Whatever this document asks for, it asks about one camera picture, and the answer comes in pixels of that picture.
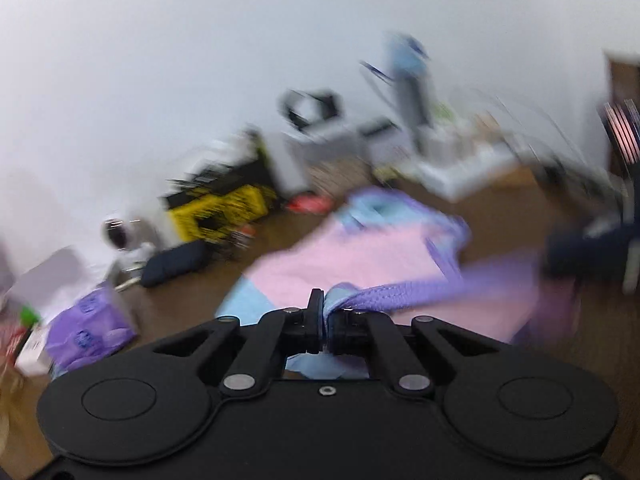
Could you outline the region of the pink blue purple mesh vest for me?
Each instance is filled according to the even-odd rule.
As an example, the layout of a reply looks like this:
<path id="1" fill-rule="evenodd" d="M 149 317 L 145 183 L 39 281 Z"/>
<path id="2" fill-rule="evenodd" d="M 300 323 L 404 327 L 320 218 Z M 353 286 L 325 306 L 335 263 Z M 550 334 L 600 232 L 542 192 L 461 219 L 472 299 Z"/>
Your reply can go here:
<path id="1" fill-rule="evenodd" d="M 254 324 L 272 310 L 306 307 L 318 288 L 325 315 L 378 311 L 398 325 L 434 316 L 502 342 L 559 339 L 575 329 L 574 281 L 544 278 L 536 250 L 462 263 L 470 238 L 459 217 L 403 192 L 366 188 L 292 248 L 259 258 L 217 312 Z"/>

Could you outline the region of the dark navy pouch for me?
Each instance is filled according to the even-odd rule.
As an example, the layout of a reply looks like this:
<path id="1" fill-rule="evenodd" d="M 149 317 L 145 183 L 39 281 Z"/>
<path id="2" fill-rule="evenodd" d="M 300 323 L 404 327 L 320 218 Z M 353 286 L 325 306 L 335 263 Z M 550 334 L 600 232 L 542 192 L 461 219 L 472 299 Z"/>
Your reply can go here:
<path id="1" fill-rule="evenodd" d="M 196 240 L 159 252 L 142 270 L 140 285 L 153 288 L 180 276 L 199 271 L 209 262 L 209 249 L 204 240 Z"/>

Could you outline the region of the blue water bottle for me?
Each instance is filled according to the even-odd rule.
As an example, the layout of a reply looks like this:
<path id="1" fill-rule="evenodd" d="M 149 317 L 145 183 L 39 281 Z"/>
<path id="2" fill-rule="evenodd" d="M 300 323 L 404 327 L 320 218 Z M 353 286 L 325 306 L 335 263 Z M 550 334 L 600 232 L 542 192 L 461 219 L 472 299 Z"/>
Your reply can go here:
<path id="1" fill-rule="evenodd" d="M 425 155 L 425 135 L 434 124 L 428 55 L 419 40 L 403 32 L 387 35 L 385 52 L 385 70 L 360 62 L 363 77 L 407 129 L 414 150 Z"/>

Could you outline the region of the red snack packet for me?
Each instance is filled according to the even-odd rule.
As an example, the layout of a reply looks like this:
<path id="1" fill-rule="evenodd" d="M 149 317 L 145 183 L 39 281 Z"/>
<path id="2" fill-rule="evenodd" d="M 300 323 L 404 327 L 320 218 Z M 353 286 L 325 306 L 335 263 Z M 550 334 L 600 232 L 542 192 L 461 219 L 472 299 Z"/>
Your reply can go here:
<path id="1" fill-rule="evenodd" d="M 333 208 L 328 196 L 300 194 L 291 198 L 285 209 L 293 214 L 327 214 Z"/>

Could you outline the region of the white power strip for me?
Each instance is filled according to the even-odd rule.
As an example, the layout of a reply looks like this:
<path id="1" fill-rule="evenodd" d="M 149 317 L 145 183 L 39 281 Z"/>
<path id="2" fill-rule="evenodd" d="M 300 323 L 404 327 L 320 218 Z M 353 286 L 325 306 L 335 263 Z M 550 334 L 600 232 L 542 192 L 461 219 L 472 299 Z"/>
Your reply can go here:
<path id="1" fill-rule="evenodd" d="M 449 203 L 457 203 L 487 188 L 498 177 L 520 164 L 506 145 L 481 148 L 476 154 L 447 167 L 430 162 L 416 164 L 416 178 L 427 189 Z"/>

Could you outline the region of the yellow black cardboard box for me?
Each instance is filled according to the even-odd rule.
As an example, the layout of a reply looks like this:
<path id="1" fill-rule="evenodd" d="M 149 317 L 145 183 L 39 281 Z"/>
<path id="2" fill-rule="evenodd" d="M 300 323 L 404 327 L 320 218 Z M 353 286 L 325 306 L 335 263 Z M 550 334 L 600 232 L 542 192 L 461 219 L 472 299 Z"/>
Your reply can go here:
<path id="1" fill-rule="evenodd" d="M 256 128 L 196 151 L 184 175 L 170 184 L 162 202 L 184 242 L 219 242 L 282 203 L 264 136 Z"/>

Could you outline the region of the purple tissue pack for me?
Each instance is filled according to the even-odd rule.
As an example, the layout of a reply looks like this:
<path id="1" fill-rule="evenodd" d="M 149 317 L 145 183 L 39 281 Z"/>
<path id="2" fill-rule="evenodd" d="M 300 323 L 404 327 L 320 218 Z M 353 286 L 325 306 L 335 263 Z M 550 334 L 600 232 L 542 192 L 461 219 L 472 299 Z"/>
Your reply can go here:
<path id="1" fill-rule="evenodd" d="M 77 370 L 111 356 L 138 336 L 118 293 L 101 284 L 49 324 L 46 351 L 58 370 Z"/>

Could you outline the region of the smartphone on stand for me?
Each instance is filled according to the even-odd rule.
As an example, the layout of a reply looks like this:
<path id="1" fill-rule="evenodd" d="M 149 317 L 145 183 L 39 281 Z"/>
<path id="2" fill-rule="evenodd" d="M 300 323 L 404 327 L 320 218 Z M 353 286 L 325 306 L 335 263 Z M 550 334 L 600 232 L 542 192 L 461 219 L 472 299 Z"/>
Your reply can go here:
<path id="1" fill-rule="evenodd" d="M 626 167 L 639 165 L 639 110 L 633 100 L 605 103 L 602 122 L 614 151 Z"/>

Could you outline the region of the clear container with lid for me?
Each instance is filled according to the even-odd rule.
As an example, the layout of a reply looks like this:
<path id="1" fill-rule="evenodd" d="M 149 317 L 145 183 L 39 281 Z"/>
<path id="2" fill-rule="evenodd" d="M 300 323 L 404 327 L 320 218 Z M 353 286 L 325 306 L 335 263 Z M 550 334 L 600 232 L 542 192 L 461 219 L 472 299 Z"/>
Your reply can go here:
<path id="1" fill-rule="evenodd" d="M 285 135 L 285 144 L 317 194 L 341 198 L 383 180 L 371 159 L 366 139 L 356 131 L 338 130 L 304 136 Z"/>

